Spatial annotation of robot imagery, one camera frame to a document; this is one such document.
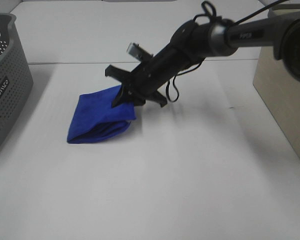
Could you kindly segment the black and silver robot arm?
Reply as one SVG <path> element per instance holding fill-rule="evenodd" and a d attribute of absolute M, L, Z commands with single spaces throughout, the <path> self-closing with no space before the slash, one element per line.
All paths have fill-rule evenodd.
<path fill-rule="evenodd" d="M 105 69 L 107 77 L 121 83 L 111 105 L 132 102 L 142 106 L 153 101 L 165 106 L 167 98 L 158 89 L 179 72 L 206 58 L 230 56 L 241 47 L 264 46 L 271 46 L 274 58 L 283 61 L 289 74 L 300 82 L 300 11 L 242 24 L 220 17 L 205 24 L 189 20 L 156 55 L 132 43 L 127 51 L 139 60 L 132 71 L 113 65 Z"/>

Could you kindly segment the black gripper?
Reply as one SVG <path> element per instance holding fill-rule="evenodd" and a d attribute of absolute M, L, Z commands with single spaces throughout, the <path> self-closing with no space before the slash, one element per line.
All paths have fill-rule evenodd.
<path fill-rule="evenodd" d="M 135 107 L 140 107 L 146 101 L 152 101 L 164 107 L 168 100 L 159 93 L 158 88 L 180 71 L 202 62 L 204 58 L 204 48 L 198 44 L 169 43 L 151 60 L 141 62 L 132 71 L 109 65 L 105 69 L 105 75 L 121 83 L 111 106 L 132 102 Z"/>

